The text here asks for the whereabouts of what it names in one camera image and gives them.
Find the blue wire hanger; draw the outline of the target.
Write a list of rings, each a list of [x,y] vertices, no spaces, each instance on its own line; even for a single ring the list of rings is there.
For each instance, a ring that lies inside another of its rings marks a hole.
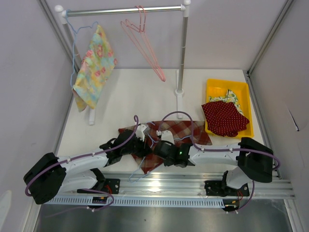
[[[62,13],[62,18],[64,19],[63,28],[65,30],[65,34],[69,40],[71,53],[72,53],[72,73],[70,76],[70,87],[73,88],[73,78],[81,68],[82,59],[79,55],[78,48],[76,46],[77,35],[80,30],[83,29],[93,29],[98,25],[98,21],[94,21],[91,25],[82,26],[78,29],[75,29],[73,24],[69,20],[69,13],[71,13],[71,9],[64,10]]]
[[[146,124],[150,129],[145,138],[147,139],[149,147],[154,149],[160,140],[156,135],[160,122],[149,121],[146,122]],[[189,121],[165,121],[162,123],[161,129],[172,132],[174,143],[176,145],[191,141],[191,123]],[[142,178],[145,178],[151,171],[155,170],[163,163],[163,160],[154,154],[150,154],[144,158],[138,158],[133,155],[133,158],[139,161],[139,167],[133,171],[128,178],[130,183],[134,183]]]

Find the red plaid cloth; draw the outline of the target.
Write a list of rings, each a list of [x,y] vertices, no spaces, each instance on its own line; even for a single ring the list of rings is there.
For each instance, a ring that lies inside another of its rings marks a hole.
[[[149,126],[147,138],[147,145],[156,147],[156,143],[159,138],[156,135],[156,131],[159,128],[160,121],[148,121],[146,125]],[[167,120],[164,121],[161,130],[169,130],[174,138],[175,145],[180,146],[183,143],[191,143],[190,136],[194,135],[194,142],[200,145],[212,145],[209,135],[205,132],[205,122],[194,121],[191,126],[190,121],[180,120]],[[137,174],[147,174],[153,171],[155,168],[163,164],[163,160],[155,154],[149,154],[147,157],[138,157],[137,155],[131,155],[131,159],[134,160],[133,171]]]

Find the floral pastel skirt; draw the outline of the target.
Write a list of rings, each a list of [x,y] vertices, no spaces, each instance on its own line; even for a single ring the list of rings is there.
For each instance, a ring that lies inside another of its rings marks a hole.
[[[95,109],[103,87],[111,76],[117,59],[104,29],[98,25],[82,59],[75,83],[72,85],[78,111]]]

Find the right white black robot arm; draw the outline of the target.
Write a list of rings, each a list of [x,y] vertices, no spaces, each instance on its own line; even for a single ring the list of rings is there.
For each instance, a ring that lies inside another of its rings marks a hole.
[[[183,143],[176,146],[161,140],[154,154],[165,166],[197,166],[199,164],[224,164],[234,167],[224,172],[222,180],[205,181],[208,196],[249,196],[248,183],[272,182],[273,152],[257,141],[243,137],[239,143],[226,146],[206,146]]]

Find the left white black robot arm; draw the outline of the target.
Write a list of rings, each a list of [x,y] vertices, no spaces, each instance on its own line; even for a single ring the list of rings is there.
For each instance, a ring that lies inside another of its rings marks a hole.
[[[144,158],[151,152],[145,136],[124,130],[92,153],[61,158],[53,152],[46,153],[24,175],[25,194],[36,204],[44,204],[59,193],[72,190],[100,193],[105,187],[101,168],[116,164],[125,155]]]

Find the red polka dot cloth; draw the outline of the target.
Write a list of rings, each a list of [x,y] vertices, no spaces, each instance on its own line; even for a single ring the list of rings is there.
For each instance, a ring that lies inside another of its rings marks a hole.
[[[249,119],[238,112],[232,102],[214,101],[202,105],[207,130],[222,137],[236,137],[245,131]]]

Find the green leaf print cloth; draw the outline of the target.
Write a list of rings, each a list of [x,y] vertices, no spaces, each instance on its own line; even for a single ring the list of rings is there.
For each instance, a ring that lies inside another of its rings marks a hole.
[[[228,89],[224,96],[220,96],[220,97],[209,96],[209,102],[217,102],[217,101],[223,101],[225,103],[232,102],[234,104],[234,106],[236,107],[237,111],[240,114],[244,115],[242,108],[241,108],[241,105],[239,103],[239,100],[238,100],[236,94],[232,90]]]

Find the yellow plastic tray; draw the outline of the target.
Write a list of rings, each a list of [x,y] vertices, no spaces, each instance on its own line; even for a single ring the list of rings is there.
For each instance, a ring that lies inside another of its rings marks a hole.
[[[221,80],[221,79],[208,79],[206,83],[206,101],[210,101],[210,97],[223,97],[228,90],[232,90],[240,103],[241,110],[244,116],[249,119],[247,129],[240,131],[235,137],[241,139],[242,137],[254,137],[253,120],[251,111],[251,100],[249,95],[249,87],[245,82]]]

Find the white metal clothes rack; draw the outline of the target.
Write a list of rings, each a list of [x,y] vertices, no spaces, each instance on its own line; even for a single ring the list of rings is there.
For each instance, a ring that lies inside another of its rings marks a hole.
[[[150,42],[146,36],[145,25],[146,25],[146,13],[147,12],[168,12],[168,11],[181,11],[183,13],[183,24],[182,24],[182,39],[181,39],[181,58],[180,67],[176,70],[176,81],[177,88],[175,89],[176,96],[176,114],[178,119],[182,119],[184,116],[183,112],[183,73],[184,73],[184,62],[185,62],[185,50],[186,50],[186,38],[187,38],[187,28],[188,28],[188,17],[189,8],[191,2],[185,0],[182,4],[177,6],[162,6],[162,7],[146,7],[136,6],[134,8],[125,9],[103,9],[103,10],[81,10],[72,11],[69,13],[69,17],[79,17],[79,16],[94,16],[94,15],[114,15],[114,14],[132,14],[139,13],[144,15],[140,18],[140,26],[136,27],[128,20],[121,22],[121,25],[125,25],[129,30],[126,34],[141,52],[146,61],[151,65],[152,69],[158,74],[160,78],[163,77],[163,71],[159,67],[155,53],[150,45]],[[62,18],[62,13],[65,9],[61,5],[55,6],[55,12],[57,12],[58,17],[64,24],[64,19]]]

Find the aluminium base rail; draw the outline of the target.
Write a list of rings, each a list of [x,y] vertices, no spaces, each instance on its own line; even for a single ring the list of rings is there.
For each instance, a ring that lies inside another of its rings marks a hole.
[[[120,193],[126,197],[196,198],[205,196],[206,180],[221,180],[222,173],[159,173],[143,177],[130,173],[104,172],[107,178],[120,179]],[[292,183],[273,176],[271,183],[255,183],[253,199],[295,199]]]

